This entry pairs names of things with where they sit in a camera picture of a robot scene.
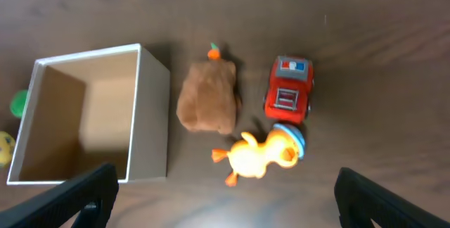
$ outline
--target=brown wooden surface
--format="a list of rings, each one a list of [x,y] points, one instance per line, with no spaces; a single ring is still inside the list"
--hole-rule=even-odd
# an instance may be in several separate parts
[[[0,0],[0,129],[37,58],[141,42],[172,71],[166,182],[121,186],[109,227],[337,227],[342,166],[450,220],[450,0]],[[190,62],[209,42],[243,63],[235,136],[266,130],[261,100],[280,53],[316,64],[308,149],[291,170],[229,189],[226,148],[188,133],[174,105]],[[1,171],[5,181],[6,170]],[[0,186],[0,208],[48,187]]]

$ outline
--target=red toy truck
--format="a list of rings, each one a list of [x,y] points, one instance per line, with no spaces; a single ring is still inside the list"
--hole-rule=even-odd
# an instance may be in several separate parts
[[[299,125],[311,110],[309,94],[313,86],[311,61],[279,56],[272,67],[269,90],[264,97],[266,116]]]

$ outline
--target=brown toy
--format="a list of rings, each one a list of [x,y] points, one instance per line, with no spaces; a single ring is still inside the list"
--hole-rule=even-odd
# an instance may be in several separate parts
[[[194,63],[184,80],[176,108],[181,124],[192,132],[201,130],[230,134],[236,123],[238,101],[234,94],[236,67],[220,57],[212,44],[210,60]]]

